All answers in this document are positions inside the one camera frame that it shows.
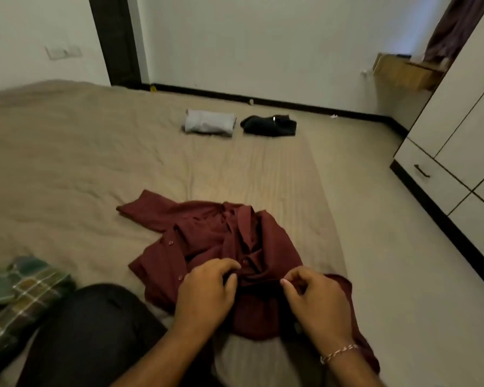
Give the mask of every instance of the maroon shirt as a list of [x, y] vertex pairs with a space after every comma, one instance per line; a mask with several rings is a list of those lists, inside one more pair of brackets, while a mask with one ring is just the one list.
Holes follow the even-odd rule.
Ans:
[[[207, 260], [232, 258], [242, 268], [236, 272], [239, 288], [228, 321], [231, 331], [263, 340], [277, 337], [291, 326], [290, 310], [279, 280], [303, 263], [285, 230], [265, 210], [255, 213], [251, 206], [229, 202], [176, 203], [148, 190], [116, 210], [148, 229], [163, 233], [160, 240], [129, 264], [145, 284], [149, 302], [173, 312], [177, 290], [187, 273]], [[336, 280], [346, 293], [351, 304], [355, 343], [379, 372], [378, 360], [357, 326], [351, 283], [336, 274], [327, 277]]]

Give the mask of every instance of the white wardrobe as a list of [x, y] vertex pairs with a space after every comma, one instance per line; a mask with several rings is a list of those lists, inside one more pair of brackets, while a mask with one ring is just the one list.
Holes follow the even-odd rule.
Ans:
[[394, 159], [391, 168], [484, 279], [484, 17]]

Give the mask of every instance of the beige tile floor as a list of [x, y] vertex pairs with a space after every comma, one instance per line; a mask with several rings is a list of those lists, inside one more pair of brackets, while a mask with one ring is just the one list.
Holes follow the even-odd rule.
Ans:
[[389, 169], [401, 139], [381, 124], [301, 118], [383, 380], [484, 387], [484, 282]]

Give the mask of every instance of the black pants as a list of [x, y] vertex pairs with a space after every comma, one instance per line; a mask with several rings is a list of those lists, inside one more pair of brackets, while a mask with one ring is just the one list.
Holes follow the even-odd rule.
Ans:
[[[17, 387], [107, 387], [167, 329], [127, 289], [99, 284], [74, 292], [41, 326]], [[201, 353], [181, 381], [221, 386]]]

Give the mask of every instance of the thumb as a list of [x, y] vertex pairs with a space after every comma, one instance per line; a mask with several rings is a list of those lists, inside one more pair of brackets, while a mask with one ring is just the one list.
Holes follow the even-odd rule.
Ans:
[[229, 304], [233, 304], [235, 301], [235, 294], [237, 293], [237, 275], [235, 273], [230, 274], [226, 280], [224, 288], [226, 289], [226, 299]]
[[293, 312], [296, 312], [299, 302], [301, 301], [301, 296], [292, 283], [287, 279], [282, 278], [280, 280], [280, 284], [283, 287], [283, 292], [287, 298], [287, 301], [289, 302], [290, 308]]

